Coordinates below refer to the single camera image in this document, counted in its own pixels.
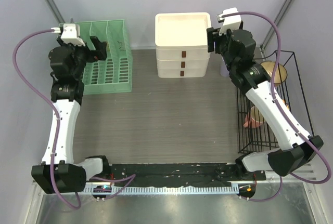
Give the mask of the green file organizer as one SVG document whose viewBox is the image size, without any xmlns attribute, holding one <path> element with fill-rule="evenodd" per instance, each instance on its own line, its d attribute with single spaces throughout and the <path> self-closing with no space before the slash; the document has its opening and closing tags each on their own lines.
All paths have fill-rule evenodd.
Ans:
<svg viewBox="0 0 333 224">
<path fill-rule="evenodd" d="M 131 92 L 133 56 L 125 21 L 86 21 L 77 25 L 80 26 L 80 38 L 89 49 L 94 48 L 91 36 L 107 44 L 106 60 L 87 63 L 81 75 L 84 95 Z"/>
</svg>

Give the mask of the white drawer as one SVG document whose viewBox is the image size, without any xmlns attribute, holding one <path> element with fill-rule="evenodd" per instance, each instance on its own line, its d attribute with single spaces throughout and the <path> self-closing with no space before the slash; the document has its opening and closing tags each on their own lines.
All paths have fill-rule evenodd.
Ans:
<svg viewBox="0 0 333 224">
<path fill-rule="evenodd" d="M 209 63 L 207 59 L 179 59 L 179 60 L 160 60 L 157 59 L 157 68 L 159 70 L 176 69 L 206 69 Z"/>
<path fill-rule="evenodd" d="M 160 69 L 158 76 L 160 78 L 194 78 L 204 77 L 206 69 Z"/>
<path fill-rule="evenodd" d="M 207 48 L 156 48 L 158 60 L 204 60 L 210 58 Z"/>
</svg>

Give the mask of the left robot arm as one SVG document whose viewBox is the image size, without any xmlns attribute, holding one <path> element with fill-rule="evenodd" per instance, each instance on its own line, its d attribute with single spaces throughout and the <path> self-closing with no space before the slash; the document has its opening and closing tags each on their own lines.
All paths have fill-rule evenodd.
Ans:
<svg viewBox="0 0 333 224">
<path fill-rule="evenodd" d="M 47 149 L 41 165 L 34 165 L 31 175 L 47 194 L 81 192 L 85 184 L 95 177 L 104 182 L 110 178 L 111 169 L 104 155 L 89 156 L 83 162 L 73 161 L 73 137 L 84 84 L 82 76 L 88 63 L 105 61 L 107 43 L 90 36 L 94 49 L 86 43 L 75 45 L 57 38 L 59 46 L 49 54 L 53 84 L 50 92 L 53 119 Z"/>
</svg>

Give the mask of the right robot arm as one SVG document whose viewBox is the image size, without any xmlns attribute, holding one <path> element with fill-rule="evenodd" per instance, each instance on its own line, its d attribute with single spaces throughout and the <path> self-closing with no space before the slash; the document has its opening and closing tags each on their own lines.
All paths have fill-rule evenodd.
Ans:
<svg viewBox="0 0 333 224">
<path fill-rule="evenodd" d="M 254 171 L 272 169 L 284 177 L 310 162 L 324 142 L 298 123 L 270 84 L 269 74 L 253 60 L 256 43 L 251 32 L 228 29 L 219 34 L 218 29 L 208 28 L 207 41 L 208 52 L 223 57 L 232 83 L 258 108 L 278 142 L 275 150 L 243 156 L 235 166 L 236 176 L 246 180 Z"/>
</svg>

